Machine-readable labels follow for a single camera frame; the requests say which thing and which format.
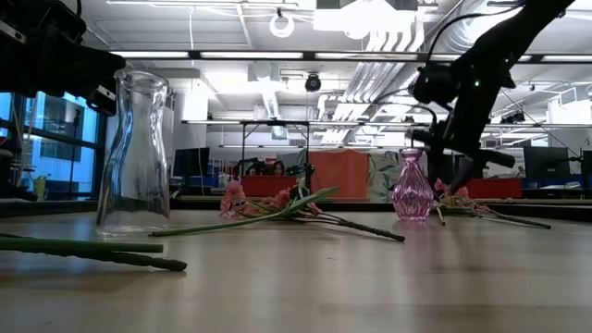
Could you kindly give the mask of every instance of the green stem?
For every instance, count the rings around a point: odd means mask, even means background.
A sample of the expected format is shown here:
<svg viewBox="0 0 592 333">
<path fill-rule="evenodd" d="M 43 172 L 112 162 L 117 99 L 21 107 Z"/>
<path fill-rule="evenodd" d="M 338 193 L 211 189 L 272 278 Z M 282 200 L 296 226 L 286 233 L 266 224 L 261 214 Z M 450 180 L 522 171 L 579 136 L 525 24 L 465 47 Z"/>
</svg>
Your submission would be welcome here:
<svg viewBox="0 0 592 333">
<path fill-rule="evenodd" d="M 82 252 L 82 251 L 68 251 L 68 250 L 45 250 L 42 252 L 32 250 L 20 250 L 22 253 L 44 253 L 49 255 L 59 255 L 63 257 L 76 256 L 82 259 L 91 259 L 102 262 L 110 262 L 116 264 L 127 264 L 136 266 L 152 266 L 155 268 L 166 269 L 170 271 L 180 272 L 187 268 L 187 264 L 179 260 L 153 258 L 148 255 L 141 255 L 135 253 L 118 253 L 118 252 Z"/>
<path fill-rule="evenodd" d="M 178 235 L 185 235 L 185 234 L 190 234 L 190 233 L 220 230 L 220 229 L 224 229 L 224 228 L 242 227 L 242 226 L 250 225 L 253 223 L 265 221 L 270 218 L 280 216 L 282 213 L 283 212 L 279 212 L 279 213 L 271 214 L 268 216 L 261 216 L 261 217 L 253 218 L 253 219 L 246 220 L 246 221 L 227 223 L 227 224 L 221 224 L 221 225 L 214 225 L 214 226 L 155 231 L 155 232 L 151 233 L 150 236 L 151 237 L 178 236 Z"/>
<path fill-rule="evenodd" d="M 43 240 L 30 238 L 0 238 L 0 251 L 70 250 L 86 252 L 162 253 L 162 244 L 128 244 L 80 240 Z"/>
</svg>

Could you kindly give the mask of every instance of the desk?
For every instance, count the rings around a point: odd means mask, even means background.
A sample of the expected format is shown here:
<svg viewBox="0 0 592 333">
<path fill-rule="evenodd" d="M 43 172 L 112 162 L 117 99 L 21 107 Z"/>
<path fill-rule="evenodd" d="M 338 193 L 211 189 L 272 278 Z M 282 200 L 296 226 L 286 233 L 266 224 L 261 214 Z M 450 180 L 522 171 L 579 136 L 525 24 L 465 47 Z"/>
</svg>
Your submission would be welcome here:
<svg viewBox="0 0 592 333">
<path fill-rule="evenodd" d="M 174 211 L 177 226 L 215 211 Z M 343 216 L 405 244 L 314 225 L 264 223 L 164 239 L 185 273 L 0 253 L 6 333 L 589 332 L 592 228 Z M 94 214 L 0 219 L 3 232 L 89 239 Z"/>
</svg>

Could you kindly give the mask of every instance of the black robotic arm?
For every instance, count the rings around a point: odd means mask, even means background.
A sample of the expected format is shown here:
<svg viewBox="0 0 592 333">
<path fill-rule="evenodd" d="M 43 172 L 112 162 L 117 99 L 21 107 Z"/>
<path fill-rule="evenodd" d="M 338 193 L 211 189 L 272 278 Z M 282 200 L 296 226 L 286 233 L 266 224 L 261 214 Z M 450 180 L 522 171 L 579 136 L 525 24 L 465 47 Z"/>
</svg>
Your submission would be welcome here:
<svg viewBox="0 0 592 333">
<path fill-rule="evenodd" d="M 429 131 L 415 129 L 409 136 L 428 147 L 429 180 L 436 181 L 444 149 L 465 154 L 470 162 L 450 186 L 455 193 L 476 167 L 487 162 L 513 167 L 514 158 L 480 149 L 480 138 L 500 89 L 515 88 L 510 69 L 524 55 L 538 34 L 561 15 L 574 0 L 525 0 L 522 10 L 486 33 L 451 66 L 427 62 L 420 68 L 411 93 L 424 104 L 435 102 L 450 110 L 445 121 Z M 455 98 L 456 105 L 449 106 Z"/>
</svg>

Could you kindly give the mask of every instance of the pink glass vase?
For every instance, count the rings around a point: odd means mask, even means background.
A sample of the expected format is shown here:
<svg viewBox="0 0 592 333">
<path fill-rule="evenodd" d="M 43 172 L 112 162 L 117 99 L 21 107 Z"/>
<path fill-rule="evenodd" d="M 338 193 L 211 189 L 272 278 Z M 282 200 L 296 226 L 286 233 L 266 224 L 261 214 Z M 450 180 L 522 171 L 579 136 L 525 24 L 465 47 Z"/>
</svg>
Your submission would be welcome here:
<svg viewBox="0 0 592 333">
<path fill-rule="evenodd" d="M 423 151 L 405 148 L 400 153 L 403 170 L 392 193 L 392 204 L 400 220 L 424 221 L 432 209 L 434 194 L 419 166 L 419 157 Z"/>
</svg>

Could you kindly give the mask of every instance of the flower stem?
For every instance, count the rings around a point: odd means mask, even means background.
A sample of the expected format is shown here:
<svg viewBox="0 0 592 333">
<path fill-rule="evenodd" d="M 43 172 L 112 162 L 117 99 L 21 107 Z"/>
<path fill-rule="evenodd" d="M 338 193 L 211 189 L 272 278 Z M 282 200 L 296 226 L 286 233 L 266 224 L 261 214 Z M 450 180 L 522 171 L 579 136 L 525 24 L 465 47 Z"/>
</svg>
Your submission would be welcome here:
<svg viewBox="0 0 592 333">
<path fill-rule="evenodd" d="M 178 236 L 178 235 L 185 235 L 190 233 L 198 233 L 198 232 L 205 232 L 205 231 L 212 231 L 212 230 L 220 230 L 225 228 L 235 228 L 235 227 L 242 227 L 246 225 L 250 225 L 253 223 L 265 221 L 277 216 L 280 216 L 283 212 L 275 213 L 268 216 L 261 216 L 253 219 L 249 219 L 246 221 L 235 222 L 235 223 L 227 223 L 221 225 L 214 225 L 214 226 L 206 226 L 206 227 L 198 227 L 198 228 L 182 228 L 182 229 L 173 229 L 173 230 L 164 230 L 164 231 L 155 231 L 150 234 L 151 237 L 165 237 L 165 236 Z"/>
</svg>

